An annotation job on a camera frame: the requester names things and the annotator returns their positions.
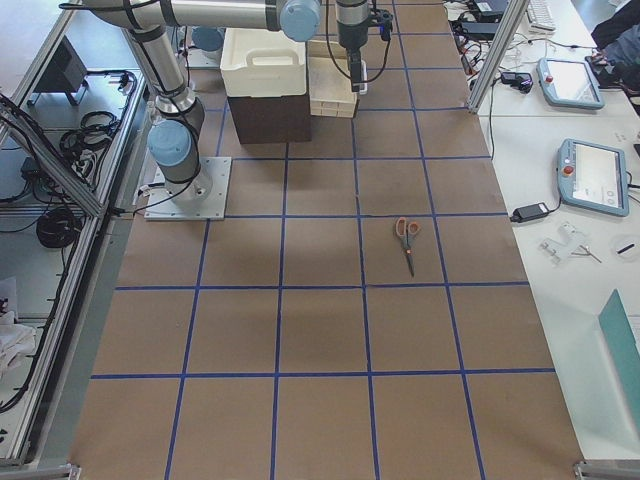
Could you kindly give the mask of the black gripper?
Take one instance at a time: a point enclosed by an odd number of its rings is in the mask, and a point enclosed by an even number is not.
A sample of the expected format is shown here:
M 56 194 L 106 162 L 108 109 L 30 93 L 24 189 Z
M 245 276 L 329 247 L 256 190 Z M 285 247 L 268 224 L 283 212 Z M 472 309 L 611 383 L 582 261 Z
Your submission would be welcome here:
M 358 93 L 368 82 L 366 66 L 363 64 L 360 48 L 347 49 L 346 53 L 351 91 Z

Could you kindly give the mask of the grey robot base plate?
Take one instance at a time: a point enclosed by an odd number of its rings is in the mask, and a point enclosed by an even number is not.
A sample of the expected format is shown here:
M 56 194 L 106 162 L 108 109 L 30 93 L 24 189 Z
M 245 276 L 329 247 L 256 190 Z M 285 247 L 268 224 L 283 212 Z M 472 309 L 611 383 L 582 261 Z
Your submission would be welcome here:
M 161 186 L 150 192 L 150 208 L 144 217 L 151 221 L 223 220 L 231 176 L 230 157 L 201 157 L 200 173 L 190 186 L 179 195 L 182 186 L 166 185 L 161 169 L 155 169 L 154 183 Z

